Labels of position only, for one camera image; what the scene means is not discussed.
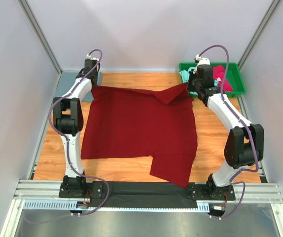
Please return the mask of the dark red t shirt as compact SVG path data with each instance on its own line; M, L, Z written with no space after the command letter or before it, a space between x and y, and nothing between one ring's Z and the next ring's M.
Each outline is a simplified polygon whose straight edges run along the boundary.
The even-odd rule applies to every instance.
M198 148L186 88L184 83L162 91L93 88L81 158L151 156L152 176L186 187Z

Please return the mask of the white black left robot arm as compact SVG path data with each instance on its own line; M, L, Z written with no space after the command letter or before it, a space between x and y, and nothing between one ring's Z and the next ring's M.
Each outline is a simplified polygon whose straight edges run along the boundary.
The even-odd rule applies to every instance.
M88 198L89 187L80 157L80 134L84 126L81 102L98 85L99 67L100 60L87 55L84 68L79 71L72 87L63 96L53 99L52 125L61 136L66 160L59 191L61 198Z

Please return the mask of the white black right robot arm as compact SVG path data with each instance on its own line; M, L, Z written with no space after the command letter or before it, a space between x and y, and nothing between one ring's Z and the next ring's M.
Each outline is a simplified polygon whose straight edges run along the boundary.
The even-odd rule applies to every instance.
M225 161L210 174L206 184L192 185L197 199L234 200L233 181L242 172L257 172L263 158L264 128L245 118L229 101L223 89L215 86L213 67L199 62L189 72L189 92L196 92L198 99L213 111L228 131L224 148Z

